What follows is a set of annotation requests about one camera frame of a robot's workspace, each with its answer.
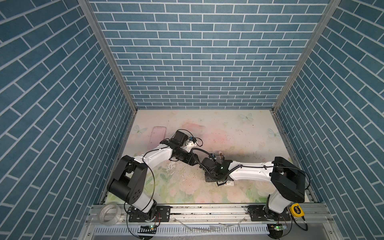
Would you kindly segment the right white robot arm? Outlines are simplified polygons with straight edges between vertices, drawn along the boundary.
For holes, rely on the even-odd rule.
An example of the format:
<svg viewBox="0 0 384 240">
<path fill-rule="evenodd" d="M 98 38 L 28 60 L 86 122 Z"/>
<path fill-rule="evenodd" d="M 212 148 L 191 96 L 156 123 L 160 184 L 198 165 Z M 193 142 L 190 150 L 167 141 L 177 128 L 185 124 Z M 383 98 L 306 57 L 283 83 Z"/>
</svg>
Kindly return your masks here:
<svg viewBox="0 0 384 240">
<path fill-rule="evenodd" d="M 282 214 L 292 203 L 305 202 L 307 175 L 285 158 L 275 157 L 271 162 L 255 164 L 204 158 L 199 165 L 205 171 L 206 181 L 218 185 L 239 180 L 271 183 L 275 191 L 267 197 L 264 207 L 269 218 Z"/>
</svg>

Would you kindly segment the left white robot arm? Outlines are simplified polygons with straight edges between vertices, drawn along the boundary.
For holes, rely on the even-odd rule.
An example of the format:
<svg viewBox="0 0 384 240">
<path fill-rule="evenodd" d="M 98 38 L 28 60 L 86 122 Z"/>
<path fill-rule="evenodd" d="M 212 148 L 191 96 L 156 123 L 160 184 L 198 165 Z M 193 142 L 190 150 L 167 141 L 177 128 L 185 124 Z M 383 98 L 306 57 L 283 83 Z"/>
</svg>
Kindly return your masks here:
<svg viewBox="0 0 384 240">
<path fill-rule="evenodd" d="M 144 193 L 147 172 L 153 175 L 156 166 L 172 158 L 190 166 L 197 163 L 198 157 L 192 153 L 192 149 L 198 146 L 198 140 L 184 132 L 184 129 L 177 130 L 171 138 L 162 140 L 158 146 L 141 156 L 123 156 L 112 173 L 107 185 L 108 192 L 140 211 L 146 218 L 153 218 L 157 202 L 152 195 Z"/>
</svg>

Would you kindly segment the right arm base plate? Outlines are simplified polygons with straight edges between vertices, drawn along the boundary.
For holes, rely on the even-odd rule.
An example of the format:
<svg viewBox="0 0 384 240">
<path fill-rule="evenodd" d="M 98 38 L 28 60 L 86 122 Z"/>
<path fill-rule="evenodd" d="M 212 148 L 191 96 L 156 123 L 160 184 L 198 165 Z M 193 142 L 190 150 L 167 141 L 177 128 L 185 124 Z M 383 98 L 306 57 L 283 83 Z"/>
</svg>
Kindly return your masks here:
<svg viewBox="0 0 384 240">
<path fill-rule="evenodd" d="M 291 220 L 289 211 L 285 209 L 281 214 L 266 213 L 265 205 L 250 205 L 246 207 L 252 222 L 288 222 Z"/>
</svg>

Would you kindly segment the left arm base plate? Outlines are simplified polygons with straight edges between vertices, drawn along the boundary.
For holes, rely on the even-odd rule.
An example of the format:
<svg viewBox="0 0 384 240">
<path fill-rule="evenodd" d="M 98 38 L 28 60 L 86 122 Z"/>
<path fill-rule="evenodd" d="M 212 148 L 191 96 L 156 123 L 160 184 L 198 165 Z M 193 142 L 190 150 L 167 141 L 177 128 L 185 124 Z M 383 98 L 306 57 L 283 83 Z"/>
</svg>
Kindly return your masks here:
<svg viewBox="0 0 384 240">
<path fill-rule="evenodd" d="M 169 222 L 170 214 L 171 206 L 152 207 L 147 213 L 144 213 L 134 207 L 130 207 L 128 209 L 129 222 L 131 223 L 153 222 L 155 218 L 157 218 L 157 221 L 160 221 L 161 223 Z"/>
</svg>

